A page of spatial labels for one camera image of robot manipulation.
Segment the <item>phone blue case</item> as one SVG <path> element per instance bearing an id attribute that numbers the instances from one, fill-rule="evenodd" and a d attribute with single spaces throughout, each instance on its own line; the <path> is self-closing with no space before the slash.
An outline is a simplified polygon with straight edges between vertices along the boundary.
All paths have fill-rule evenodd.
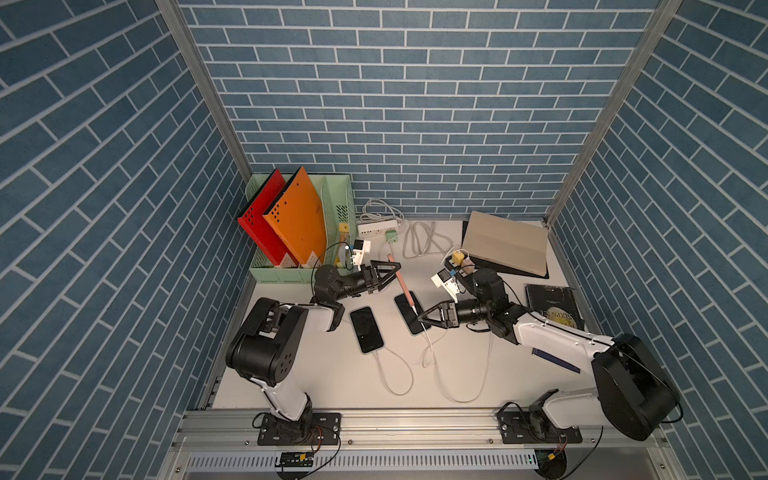
<path id="1" fill-rule="evenodd" d="M 384 347 L 384 340 L 370 307 L 350 312 L 350 320 L 363 354 L 372 353 Z"/>

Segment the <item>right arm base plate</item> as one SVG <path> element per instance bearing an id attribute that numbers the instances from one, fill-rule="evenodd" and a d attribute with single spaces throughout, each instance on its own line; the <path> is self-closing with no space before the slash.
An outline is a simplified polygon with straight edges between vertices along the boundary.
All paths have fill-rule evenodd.
<path id="1" fill-rule="evenodd" d="M 545 420 L 531 420 L 526 410 L 505 410 L 496 417 L 504 444 L 570 445 L 583 442 L 577 427 L 559 429 Z"/>

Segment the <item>phone pink case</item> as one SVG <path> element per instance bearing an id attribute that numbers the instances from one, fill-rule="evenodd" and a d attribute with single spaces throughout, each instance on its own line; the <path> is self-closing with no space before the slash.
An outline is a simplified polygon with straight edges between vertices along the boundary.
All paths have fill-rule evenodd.
<path id="1" fill-rule="evenodd" d="M 392 254 L 392 253 L 390 253 L 390 254 L 388 254 L 388 255 L 387 255 L 387 259 L 388 259 L 390 262 L 395 262 L 395 259 L 394 259 L 394 256 L 393 256 L 393 254 Z M 414 314 L 415 314 L 415 315 L 418 317 L 418 310 L 417 310 L 417 308 L 416 308 L 416 305 L 415 305 L 415 302 L 414 302 L 413 296 L 412 296 L 412 294 L 411 294 L 411 292 L 410 292 L 409 288 L 408 288 L 408 287 L 407 287 L 407 285 L 406 285 L 406 282 L 405 282 L 405 280 L 404 280 L 404 277 L 403 277 L 402 273 L 401 273 L 399 270 L 396 272 L 396 277 L 397 277 L 397 279 L 398 279 L 398 282 L 399 282 L 399 284 L 400 284 L 400 286 L 401 286 L 401 289 L 402 289 L 402 291 L 403 291 L 403 294 L 404 294 L 404 296 L 405 296 L 405 299 L 406 299 L 406 301 L 407 301 L 408 305 L 409 305 L 409 306 L 410 306 L 410 308 L 413 310 Z"/>

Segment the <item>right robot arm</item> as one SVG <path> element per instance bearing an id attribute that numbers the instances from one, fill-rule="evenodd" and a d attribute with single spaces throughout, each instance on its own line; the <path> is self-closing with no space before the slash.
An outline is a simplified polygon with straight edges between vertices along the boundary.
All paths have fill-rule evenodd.
<path id="1" fill-rule="evenodd" d="M 571 373 L 587 386 L 551 388 L 526 411 L 531 435 L 543 442 L 573 427 L 612 426 L 643 441 L 663 423 L 683 417 L 673 380 L 637 336 L 591 334 L 546 318 L 509 299 L 506 282 L 492 269 L 470 274 L 471 298 L 446 300 L 417 314 L 424 325 L 442 329 L 483 322 L 491 334 Z"/>

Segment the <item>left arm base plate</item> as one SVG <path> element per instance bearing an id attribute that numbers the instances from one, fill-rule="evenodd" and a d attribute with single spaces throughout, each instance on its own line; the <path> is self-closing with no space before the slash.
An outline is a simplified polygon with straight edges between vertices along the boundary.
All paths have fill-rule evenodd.
<path id="1" fill-rule="evenodd" d="M 259 446 L 337 445 L 342 415 L 339 412 L 313 413 L 311 419 L 288 421 L 271 413 L 258 413 L 252 420 Z"/>

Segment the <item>phone green case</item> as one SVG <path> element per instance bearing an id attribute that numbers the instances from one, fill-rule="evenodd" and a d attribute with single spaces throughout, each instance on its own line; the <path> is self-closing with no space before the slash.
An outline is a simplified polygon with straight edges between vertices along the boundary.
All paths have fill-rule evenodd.
<path id="1" fill-rule="evenodd" d="M 415 310 L 413 310 L 411 305 L 408 303 L 408 300 L 404 293 L 397 295 L 394 298 L 394 302 L 409 332 L 412 335 L 419 335 L 419 334 L 422 334 L 425 330 L 430 329 L 430 326 L 424 325 L 417 319 L 417 317 L 424 312 L 424 309 L 422 308 L 422 305 L 419 299 L 417 298 L 416 294 L 413 291 L 410 292 L 410 295 L 414 302 Z"/>

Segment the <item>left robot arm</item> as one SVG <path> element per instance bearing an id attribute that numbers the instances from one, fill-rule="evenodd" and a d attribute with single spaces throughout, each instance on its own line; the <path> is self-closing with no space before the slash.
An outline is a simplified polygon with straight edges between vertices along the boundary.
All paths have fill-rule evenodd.
<path id="1" fill-rule="evenodd" d="M 310 303 L 259 298 L 226 349 L 226 366 L 259 387 L 277 420 L 309 423 L 311 399 L 291 373 L 302 336 L 336 330 L 345 313 L 342 299 L 383 290 L 400 269 L 395 261 L 372 260 L 344 276 L 337 267 L 323 265 L 314 270 Z"/>

